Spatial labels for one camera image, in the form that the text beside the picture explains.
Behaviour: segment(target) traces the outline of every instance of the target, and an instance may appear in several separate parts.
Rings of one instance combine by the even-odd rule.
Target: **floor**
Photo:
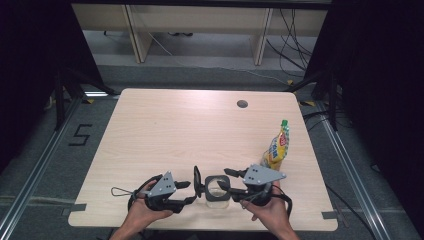
[[[137,76],[140,71],[154,73],[157,84],[159,84],[161,78],[169,77],[169,74],[164,73],[163,69],[168,69],[165,71],[167,73],[178,72],[178,74],[181,74],[184,69],[192,69],[190,74],[193,74],[194,77],[201,77],[205,71],[211,74],[219,73],[222,76],[225,74],[228,81],[231,81],[232,78],[241,78],[242,80],[254,77],[255,81],[263,82],[263,85],[274,86],[272,89],[277,89],[276,91],[286,88],[288,80],[299,81],[303,74],[303,71],[290,61],[281,60],[269,45],[265,49],[262,64],[255,66],[250,51],[249,36],[195,33],[193,36],[187,37],[181,34],[179,36],[171,36],[167,33],[153,34],[156,42],[149,50],[146,61],[138,64],[135,62],[128,34],[107,32],[104,35],[99,31],[85,31],[84,34],[105,82],[117,89],[126,86],[140,86],[140,82],[134,82],[136,79],[134,76]],[[269,41],[276,49],[281,49],[284,44],[283,39],[279,36],[270,37]],[[298,41],[305,49],[312,52],[316,38],[302,37],[298,38]],[[298,51],[287,48],[284,54],[296,64],[303,66],[304,63],[302,63]],[[85,88],[87,91],[98,91],[90,86],[85,86]],[[298,100],[303,104],[301,110],[304,115],[317,112],[321,108],[325,109],[325,101],[314,102],[312,106],[310,105],[312,89],[313,84],[297,92]],[[110,228],[72,228],[67,224],[67,216],[115,104],[116,99],[103,98],[95,100],[92,104],[86,103],[78,106],[75,116],[69,121],[69,127],[64,136],[58,139],[60,144],[53,149],[54,157],[41,173],[36,190],[26,203],[25,211],[17,216],[19,221],[16,226],[13,226],[11,239],[107,239]],[[367,210],[363,208],[360,199],[361,193],[358,193],[347,174],[346,165],[343,164],[342,157],[340,157],[343,153],[334,149],[335,144],[342,144],[347,149],[348,160],[353,162],[360,182],[364,185],[366,196],[370,199],[369,202],[376,207],[377,213],[382,218],[384,227],[377,229],[377,232],[383,231],[383,234],[377,234],[375,239],[421,239],[384,178],[379,175],[378,170],[370,167],[373,164],[372,159],[361,145],[360,137],[356,134],[354,126],[350,125],[349,119],[344,116],[343,112],[339,112],[337,116],[339,131],[335,135],[328,126],[325,116],[317,115],[308,118],[305,124],[309,130],[324,181],[331,186],[329,195],[334,208],[339,212],[339,228],[330,233],[299,232],[301,238],[373,239],[365,227],[369,224],[369,219],[367,220]],[[39,128],[34,130],[33,137],[28,140],[25,151],[17,159],[14,159],[1,175],[0,214],[8,213],[14,197],[20,194],[20,190],[24,187],[34,166],[37,166],[37,161],[44,154],[45,146],[54,137],[51,128],[54,122],[54,107],[49,108],[47,104],[46,113],[40,119]],[[91,131],[90,141],[87,142],[85,148],[71,149],[70,143],[76,141],[73,138],[75,129],[81,123],[87,122],[93,123],[89,130],[86,129]],[[352,208],[349,209],[345,202],[348,202]],[[358,220],[358,216],[352,214],[352,210],[364,219],[364,223]],[[179,239],[201,239],[201,236],[204,235],[193,233],[183,237],[184,234],[180,232],[171,234],[173,237],[181,236]],[[214,236],[215,239],[235,238],[229,233]],[[156,237],[171,239],[169,234],[168,236],[156,235]],[[249,239],[247,236],[240,238],[240,235],[237,238]]]

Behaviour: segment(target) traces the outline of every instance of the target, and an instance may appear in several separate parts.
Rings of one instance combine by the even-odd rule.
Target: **light wood tabletop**
[[[237,102],[244,100],[247,107]],[[284,192],[293,200],[290,217],[295,230],[333,231],[336,219],[322,212],[333,208],[296,97],[292,93],[126,89],[114,109],[84,181],[69,223],[79,227],[119,227],[129,196],[114,197],[112,187],[129,191],[158,174],[171,171],[174,180],[190,181],[170,199],[194,196],[193,167],[202,183],[207,176],[225,175],[224,168],[244,170],[259,163],[278,134],[283,119],[290,127],[288,154],[281,171]],[[231,186],[245,189],[241,178]],[[205,196],[181,213],[154,222],[151,229],[266,230],[251,213],[230,200],[225,209],[206,205]]]

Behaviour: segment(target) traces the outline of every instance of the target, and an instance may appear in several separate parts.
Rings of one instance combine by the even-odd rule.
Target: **cable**
[[[280,196],[277,195],[275,197],[278,197],[278,198],[284,200],[285,202],[287,202],[287,205],[288,205],[287,206],[287,217],[290,218],[290,214],[291,214],[291,211],[293,209],[293,201],[291,200],[291,198],[289,196],[287,196],[284,193],[283,189],[281,189],[280,187],[275,186],[274,184],[272,185],[272,187],[277,188],[278,190],[280,190],[280,193],[281,193]]]
[[[319,122],[317,122],[317,123],[315,123],[314,125],[312,125],[312,127],[310,127],[309,129],[308,129],[308,132],[309,131],[311,131],[314,127],[316,127],[318,124],[320,124],[320,123],[322,123],[322,122],[324,122],[325,120],[328,120],[329,118],[324,118],[324,119],[321,119]]]
[[[315,116],[320,115],[320,114],[328,114],[328,111],[313,112],[313,113],[303,115],[303,120],[309,120],[310,118],[315,117]]]
[[[291,60],[289,57],[287,57],[286,55],[284,55],[283,53],[279,52],[267,39],[266,42],[268,43],[268,45],[281,57],[285,58],[287,61],[293,63],[294,65],[296,65],[296,67],[302,69],[303,71],[305,71],[306,69],[302,66],[300,66],[299,64],[297,64],[295,61]]]
[[[243,198],[242,200],[252,203],[256,198],[258,198],[262,194],[263,194],[262,192],[258,192],[256,194],[251,195],[251,196],[247,196],[247,197]]]
[[[288,31],[288,35],[287,35],[287,38],[286,39],[284,39],[283,38],[283,36],[281,36],[281,39],[283,39],[283,41],[284,41],[284,45],[283,45],[283,48],[282,48],[282,50],[281,50],[281,52],[283,51],[283,49],[284,49],[284,47],[287,45],[287,46],[289,46],[291,49],[293,49],[293,50],[295,50],[295,51],[297,51],[298,53],[299,53],[299,57],[300,57],[300,59],[301,59],[301,61],[302,61],[302,64],[303,64],[303,67],[304,68],[306,68],[306,65],[308,64],[308,61],[306,60],[306,58],[305,58],[305,56],[304,55],[312,55],[312,53],[309,51],[309,50],[307,50],[306,48],[304,48],[300,43],[299,43],[299,41],[297,40],[297,34],[296,34],[296,24],[295,24],[295,17],[296,17],[296,10],[295,9],[292,9],[292,22],[291,22],[291,25],[290,25],[290,27],[288,26],[288,23],[287,23],[287,21],[286,21],[286,19],[285,19],[285,17],[284,17],[284,14],[283,14],[283,12],[282,12],[282,10],[280,9],[280,14],[281,14],[281,17],[282,17],[282,19],[283,19],[283,21],[284,21],[284,24],[285,24],[285,26],[286,26],[286,28],[287,28],[287,31]],[[296,44],[296,47],[297,48],[294,48],[294,47],[292,47],[287,41],[288,41],[288,39],[289,38],[292,38],[293,39],[293,42]]]
[[[144,21],[143,21],[143,19],[141,19],[140,18],[140,16],[139,16],[139,14],[135,14],[134,16],[136,16],[137,18],[138,18],[138,20],[141,22],[141,24],[142,25],[144,25],[144,27],[146,27],[146,24],[144,24]],[[150,35],[150,37],[166,52],[166,53],[168,53],[170,56],[173,56],[173,54],[171,53],[171,52],[169,52],[155,37],[153,37],[153,35],[150,33],[150,32],[148,32],[148,34]],[[192,67],[192,68],[204,68],[204,69],[213,69],[214,67],[201,67],[201,66],[195,66],[195,65],[186,65],[186,64],[183,64],[183,63],[181,63],[181,62],[179,62],[179,61],[176,61],[175,59],[172,59],[173,61],[175,61],[176,63],[178,63],[178,64],[180,64],[181,66],[183,66],[183,67]],[[273,79],[273,80],[276,80],[276,81],[278,81],[278,82],[280,82],[280,83],[283,83],[284,85],[286,85],[286,86],[289,86],[289,84],[287,84],[287,83],[285,83],[283,80],[281,80],[281,79],[278,79],[278,78],[275,78],[275,77],[270,77],[270,76],[264,76],[264,75],[260,75],[260,74],[257,74],[257,73],[253,73],[253,72],[250,72],[250,71],[248,71],[248,70],[243,70],[243,69],[233,69],[233,68],[224,68],[224,67],[215,67],[215,68],[217,68],[217,69],[225,69],[225,70],[229,70],[229,71],[239,71],[239,72],[246,72],[246,73],[249,73],[249,74],[252,74],[252,75],[254,75],[254,76],[258,76],[258,77],[262,77],[262,78],[268,78],[268,79]]]
[[[330,190],[338,199],[340,199],[340,201],[342,201],[346,205],[346,207],[349,208],[349,210],[361,221],[365,228],[370,232],[372,238],[377,239],[374,235],[374,232],[372,231],[370,226],[364,221],[364,219],[362,219],[362,217],[359,216],[359,214],[355,210],[353,210],[353,208],[339,194],[337,194],[336,191],[334,191],[330,186],[328,186],[327,183],[325,183],[325,187],[328,188],[328,190]]]

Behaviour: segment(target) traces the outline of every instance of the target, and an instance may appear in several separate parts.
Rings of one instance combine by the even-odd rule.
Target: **hand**
[[[275,181],[273,185],[279,188],[280,182]],[[277,195],[281,194],[280,190],[276,187],[272,187],[272,193]],[[240,203],[249,212],[253,213],[252,221],[259,219],[278,239],[299,239],[290,225],[286,204],[282,199],[273,197],[271,201],[263,207],[256,206],[249,201],[241,200]]]
[[[149,182],[143,190],[148,190],[156,180]],[[138,232],[143,231],[152,222],[167,218],[173,214],[170,210],[153,211],[146,206],[144,202],[145,194],[139,193],[137,199],[133,202],[127,217],[122,226],[115,232],[111,240],[115,239],[129,239]]]

